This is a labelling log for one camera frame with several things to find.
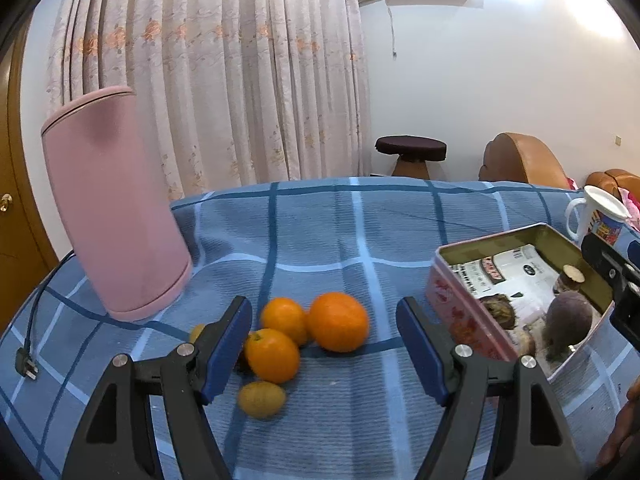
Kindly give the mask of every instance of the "door handle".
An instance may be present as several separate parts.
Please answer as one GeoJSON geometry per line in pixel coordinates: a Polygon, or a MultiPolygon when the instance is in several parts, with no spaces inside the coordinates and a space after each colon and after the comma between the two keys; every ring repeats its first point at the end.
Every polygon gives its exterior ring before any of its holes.
{"type": "Polygon", "coordinates": [[[5,193],[2,198],[0,198],[0,213],[5,213],[12,203],[14,203],[14,197],[5,193]]]}

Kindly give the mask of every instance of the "door frame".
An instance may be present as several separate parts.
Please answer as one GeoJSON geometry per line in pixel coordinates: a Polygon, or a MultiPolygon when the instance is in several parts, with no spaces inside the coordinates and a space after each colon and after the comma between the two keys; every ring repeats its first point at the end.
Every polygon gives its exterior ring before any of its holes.
{"type": "Polygon", "coordinates": [[[0,93],[6,92],[7,95],[7,122],[4,124],[3,121],[0,121],[0,135],[8,136],[9,139],[10,164],[14,171],[18,190],[18,200],[15,202],[15,206],[21,206],[24,210],[31,235],[38,247],[38,252],[47,269],[52,270],[59,260],[44,228],[42,218],[40,218],[40,213],[38,212],[38,206],[33,196],[29,173],[27,171],[27,163],[24,158],[22,129],[20,127],[20,80],[22,78],[24,47],[27,43],[30,24],[31,17],[26,20],[15,37],[14,48],[10,54],[12,57],[9,77],[0,78],[0,93]]]}

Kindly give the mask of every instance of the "leather sofa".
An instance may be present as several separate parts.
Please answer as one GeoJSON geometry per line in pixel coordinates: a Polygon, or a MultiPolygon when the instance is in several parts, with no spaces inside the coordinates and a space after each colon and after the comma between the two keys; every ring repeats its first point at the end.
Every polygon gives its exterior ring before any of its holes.
{"type": "MultiPolygon", "coordinates": [[[[510,132],[499,134],[487,144],[478,176],[489,182],[510,180],[569,189],[562,166],[544,142],[510,132]]],[[[619,200],[618,187],[640,198],[640,177],[626,170],[595,171],[585,184],[604,189],[619,200]]]]}
{"type": "Polygon", "coordinates": [[[569,189],[562,166],[544,142],[510,132],[487,144],[478,176],[488,182],[509,180],[569,189]]]}

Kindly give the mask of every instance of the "pink lid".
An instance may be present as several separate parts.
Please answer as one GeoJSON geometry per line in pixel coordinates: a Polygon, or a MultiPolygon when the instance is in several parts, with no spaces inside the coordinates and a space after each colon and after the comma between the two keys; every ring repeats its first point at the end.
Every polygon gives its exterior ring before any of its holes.
{"type": "Polygon", "coordinates": [[[92,101],[97,101],[105,97],[119,94],[135,95],[135,92],[128,86],[107,86],[107,88],[100,88],[99,90],[89,92],[88,94],[84,94],[79,98],[74,99],[59,110],[53,112],[51,117],[49,117],[49,119],[44,122],[44,124],[42,125],[42,135],[44,135],[47,130],[53,126],[54,123],[58,122],[62,117],[68,115],[69,113],[75,112],[76,110],[78,110],[78,108],[81,108],[92,101]]]}

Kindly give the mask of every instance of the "pink cylindrical container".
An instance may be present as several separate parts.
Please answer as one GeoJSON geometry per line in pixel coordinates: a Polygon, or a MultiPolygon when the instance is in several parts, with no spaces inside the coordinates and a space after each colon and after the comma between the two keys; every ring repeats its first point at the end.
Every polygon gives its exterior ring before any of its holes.
{"type": "Polygon", "coordinates": [[[133,90],[71,101],[45,122],[42,142],[66,233],[108,313],[137,320],[168,306],[191,257],[139,132],[133,90]]]}

